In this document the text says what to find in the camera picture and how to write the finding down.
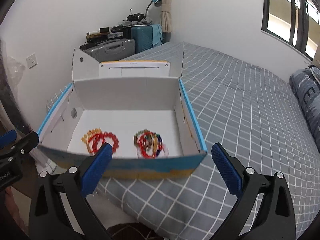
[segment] pillow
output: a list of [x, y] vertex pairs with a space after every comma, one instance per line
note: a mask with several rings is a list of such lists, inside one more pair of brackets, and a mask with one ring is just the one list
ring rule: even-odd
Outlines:
[[289, 80], [292, 93], [298, 98], [304, 114], [306, 114], [306, 110], [313, 100], [320, 94], [320, 84], [313, 73], [320, 77], [319, 69], [306, 68], [297, 70], [290, 76]]
[[316, 141], [318, 151], [320, 151], [320, 95], [316, 96], [306, 110], [310, 132]]

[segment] window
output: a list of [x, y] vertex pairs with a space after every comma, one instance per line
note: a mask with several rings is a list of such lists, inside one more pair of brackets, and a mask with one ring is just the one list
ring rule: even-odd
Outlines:
[[320, 13], [313, 0], [264, 0], [262, 30], [313, 59], [320, 39]]

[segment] blue lamp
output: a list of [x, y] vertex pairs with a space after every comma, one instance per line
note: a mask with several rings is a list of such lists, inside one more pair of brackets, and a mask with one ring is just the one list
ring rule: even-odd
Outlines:
[[148, 9], [149, 9], [149, 7], [150, 7], [150, 5], [151, 5], [152, 3], [154, 3], [156, 7], [160, 7], [160, 6], [162, 5], [162, 0], [152, 0], [152, 1], [149, 3], [149, 5], [148, 5], [148, 7], [147, 7], [147, 9], [146, 9], [146, 17], [148, 16]]

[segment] cardboard box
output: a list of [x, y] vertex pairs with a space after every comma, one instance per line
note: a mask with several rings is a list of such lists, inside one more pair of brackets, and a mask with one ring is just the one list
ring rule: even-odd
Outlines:
[[[104, 176], [190, 175], [207, 149], [180, 79], [181, 53], [171, 62], [99, 63], [76, 50], [73, 82], [39, 128], [39, 149], [61, 167], [79, 166], [89, 156], [81, 138], [89, 129], [101, 128], [119, 140]], [[160, 134], [167, 158], [161, 152], [156, 159], [138, 159], [133, 136], [144, 129]]]

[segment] white wall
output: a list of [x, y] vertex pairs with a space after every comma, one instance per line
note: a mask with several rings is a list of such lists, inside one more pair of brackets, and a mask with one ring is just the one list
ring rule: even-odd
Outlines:
[[263, 0], [172, 0], [172, 41], [219, 50], [288, 82], [310, 60], [262, 33], [262, 15]]
[[[7, 55], [26, 65], [36, 53], [38, 65], [26, 70], [18, 86], [18, 103], [28, 123], [38, 129], [46, 103], [71, 82], [75, 47], [86, 33], [116, 25], [133, 13], [144, 13], [150, 0], [16, 0], [0, 26]], [[159, 8], [149, 16], [159, 22]]]

